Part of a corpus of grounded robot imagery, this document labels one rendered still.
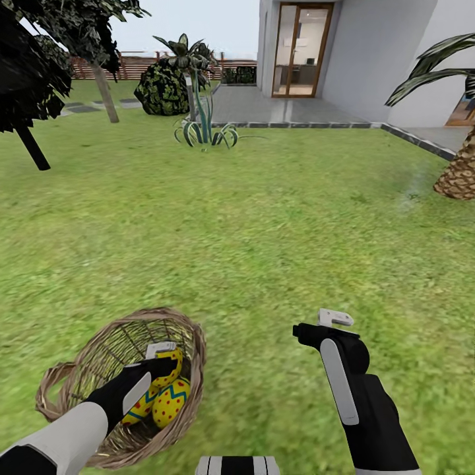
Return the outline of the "easter egg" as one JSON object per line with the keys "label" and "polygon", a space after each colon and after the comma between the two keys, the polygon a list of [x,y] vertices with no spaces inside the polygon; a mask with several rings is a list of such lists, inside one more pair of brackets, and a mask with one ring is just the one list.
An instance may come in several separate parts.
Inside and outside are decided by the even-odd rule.
{"label": "easter egg", "polygon": [[141,425],[143,418],[149,418],[152,414],[153,402],[161,388],[157,388],[154,385],[148,389],[147,393],[132,407],[131,411],[120,421],[123,425],[132,425],[136,427]]}
{"label": "easter egg", "polygon": [[158,392],[151,414],[151,420],[155,426],[164,429],[174,420],[189,397],[190,385],[190,378],[182,375]]}
{"label": "easter egg", "polygon": [[182,375],[181,373],[184,371],[182,353],[183,353],[182,348],[176,345],[176,350],[173,352],[163,352],[163,353],[156,354],[158,355],[158,358],[171,357],[171,359],[173,360],[177,359],[177,367],[176,369],[172,370],[172,372],[170,373],[170,376],[156,378],[154,381],[151,382],[151,386],[154,385],[155,387],[162,389],[166,387],[167,385],[169,385],[170,383],[173,383],[175,379],[177,379],[179,376]]}

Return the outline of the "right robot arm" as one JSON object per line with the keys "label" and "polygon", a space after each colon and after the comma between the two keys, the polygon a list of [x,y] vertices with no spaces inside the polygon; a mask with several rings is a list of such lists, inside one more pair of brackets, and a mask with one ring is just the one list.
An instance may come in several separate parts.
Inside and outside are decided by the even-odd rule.
{"label": "right robot arm", "polygon": [[423,475],[394,401],[377,375],[366,374],[369,352],[360,335],[332,328],[351,327],[353,318],[325,308],[317,317],[317,325],[294,325],[292,334],[321,353],[356,475]]}

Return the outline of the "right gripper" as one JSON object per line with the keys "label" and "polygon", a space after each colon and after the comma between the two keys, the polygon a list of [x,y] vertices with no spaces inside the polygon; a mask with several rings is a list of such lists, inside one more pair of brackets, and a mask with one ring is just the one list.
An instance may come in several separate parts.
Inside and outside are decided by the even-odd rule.
{"label": "right gripper", "polygon": [[311,325],[300,323],[299,325],[293,326],[293,336],[299,338],[299,343],[315,347],[318,350],[317,338],[322,331],[327,330],[328,328],[323,327],[322,325]]}

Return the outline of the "wicker basket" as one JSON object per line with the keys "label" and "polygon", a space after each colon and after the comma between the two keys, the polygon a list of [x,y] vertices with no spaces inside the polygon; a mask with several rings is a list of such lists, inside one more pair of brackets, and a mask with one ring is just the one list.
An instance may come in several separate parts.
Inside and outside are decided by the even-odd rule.
{"label": "wicker basket", "polygon": [[[120,330],[127,339],[126,342],[132,344],[134,339],[125,325],[139,322],[138,325],[145,330],[144,338],[149,337],[153,341],[158,331],[156,328],[150,327],[147,321],[151,321],[153,325],[161,321],[163,328],[160,332],[162,335],[166,335],[163,339],[164,342],[174,342],[183,349],[183,365],[189,370],[191,380],[189,397],[174,420],[164,429],[155,426],[147,418],[142,419],[139,427],[143,432],[152,436],[149,440],[143,436],[143,433],[134,429],[132,426],[134,424],[125,426],[119,422],[114,429],[117,439],[111,438],[110,435],[107,436],[85,466],[115,472],[126,466],[135,465],[139,461],[146,460],[149,456],[164,451],[170,445],[174,445],[174,442],[178,442],[185,436],[196,420],[197,410],[203,399],[203,368],[207,363],[205,331],[203,331],[201,323],[192,322],[186,314],[171,307],[140,308],[131,315],[114,320],[101,328],[75,356],[75,360],[71,364],[59,362],[44,373],[35,394],[35,410],[40,411],[48,423],[52,424],[71,411],[73,408],[71,404],[81,403],[82,400],[85,400],[86,396],[81,395],[81,391],[85,390],[88,384],[86,379],[90,373],[93,383],[97,384],[96,388],[101,389],[111,379],[109,373],[103,375],[108,364],[106,360],[108,356],[114,359],[118,366],[126,366],[130,362],[128,358],[125,360],[121,358],[120,348],[113,351],[112,346],[108,347],[104,343],[106,335],[111,334],[112,331]],[[172,337],[174,332],[168,327],[168,323],[177,325],[178,336],[181,340]],[[191,336],[191,341],[189,336]],[[99,353],[94,356],[95,351],[99,351]],[[60,388],[57,406],[55,406],[47,398],[47,395],[49,390],[65,377],[67,380]]]}

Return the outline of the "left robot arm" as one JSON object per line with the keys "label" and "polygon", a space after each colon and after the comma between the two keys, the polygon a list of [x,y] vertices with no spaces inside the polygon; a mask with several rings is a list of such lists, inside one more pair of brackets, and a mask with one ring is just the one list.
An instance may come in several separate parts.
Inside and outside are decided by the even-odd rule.
{"label": "left robot arm", "polygon": [[79,475],[116,425],[147,393],[156,378],[170,376],[177,359],[158,358],[174,342],[149,342],[141,361],[121,371],[62,417],[17,441],[0,454],[0,475]]}

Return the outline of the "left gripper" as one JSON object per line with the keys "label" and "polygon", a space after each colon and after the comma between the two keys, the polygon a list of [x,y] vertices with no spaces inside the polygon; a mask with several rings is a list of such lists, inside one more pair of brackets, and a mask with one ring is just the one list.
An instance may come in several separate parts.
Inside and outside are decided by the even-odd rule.
{"label": "left gripper", "polygon": [[154,376],[153,381],[159,377],[170,376],[170,373],[172,372],[172,370],[176,369],[177,367],[177,359],[173,360],[171,359],[171,357],[158,358],[155,360],[145,360],[145,361],[141,359],[141,362],[150,363],[154,366],[155,376]]}

